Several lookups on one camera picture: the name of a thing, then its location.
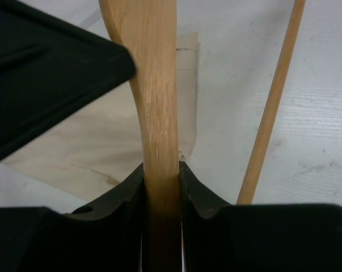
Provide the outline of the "beige trousers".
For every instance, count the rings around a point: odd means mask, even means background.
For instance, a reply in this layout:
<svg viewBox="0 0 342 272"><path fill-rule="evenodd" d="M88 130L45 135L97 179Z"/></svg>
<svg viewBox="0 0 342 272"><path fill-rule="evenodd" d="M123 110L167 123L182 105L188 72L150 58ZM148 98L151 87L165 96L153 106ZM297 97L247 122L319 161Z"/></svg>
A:
<svg viewBox="0 0 342 272"><path fill-rule="evenodd" d="M196 140L198 35L177 37L179 158L190 156ZM4 164L24 175L92 201L109 191L143 161L141 132L130 85L82 108Z"/></svg>

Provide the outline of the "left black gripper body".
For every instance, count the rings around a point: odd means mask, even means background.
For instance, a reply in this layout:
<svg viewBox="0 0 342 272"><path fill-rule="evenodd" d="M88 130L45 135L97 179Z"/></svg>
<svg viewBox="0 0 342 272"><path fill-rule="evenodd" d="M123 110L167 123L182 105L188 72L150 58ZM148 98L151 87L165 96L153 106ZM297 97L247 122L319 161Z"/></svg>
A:
<svg viewBox="0 0 342 272"><path fill-rule="evenodd" d="M0 162L135 74L125 47L0 1Z"/></svg>

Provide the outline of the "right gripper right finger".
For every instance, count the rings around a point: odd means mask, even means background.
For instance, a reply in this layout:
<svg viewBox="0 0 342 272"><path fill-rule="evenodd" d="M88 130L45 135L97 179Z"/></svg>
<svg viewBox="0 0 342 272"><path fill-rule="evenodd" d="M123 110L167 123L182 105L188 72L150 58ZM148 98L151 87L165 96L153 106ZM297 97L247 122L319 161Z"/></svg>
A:
<svg viewBox="0 0 342 272"><path fill-rule="evenodd" d="M180 163L186 271L342 271L342 207L234 206Z"/></svg>

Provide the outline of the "wooden clothes hanger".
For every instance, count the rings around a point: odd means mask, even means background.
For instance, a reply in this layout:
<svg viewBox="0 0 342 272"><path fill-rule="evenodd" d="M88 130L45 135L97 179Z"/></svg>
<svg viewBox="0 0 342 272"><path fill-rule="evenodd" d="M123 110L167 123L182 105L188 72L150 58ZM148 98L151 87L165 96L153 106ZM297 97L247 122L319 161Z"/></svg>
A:
<svg viewBox="0 0 342 272"><path fill-rule="evenodd" d="M143 271L181 270L176 2L100 1L111 40L129 49L145 182Z"/></svg>

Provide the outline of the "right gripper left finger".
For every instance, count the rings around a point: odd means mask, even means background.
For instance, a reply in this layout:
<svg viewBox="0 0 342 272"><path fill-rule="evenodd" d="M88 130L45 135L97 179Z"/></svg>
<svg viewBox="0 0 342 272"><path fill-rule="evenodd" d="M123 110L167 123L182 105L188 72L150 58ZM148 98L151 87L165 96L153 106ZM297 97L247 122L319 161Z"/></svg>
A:
<svg viewBox="0 0 342 272"><path fill-rule="evenodd" d="M0 208L0 271L139 271L143 167L71 213Z"/></svg>

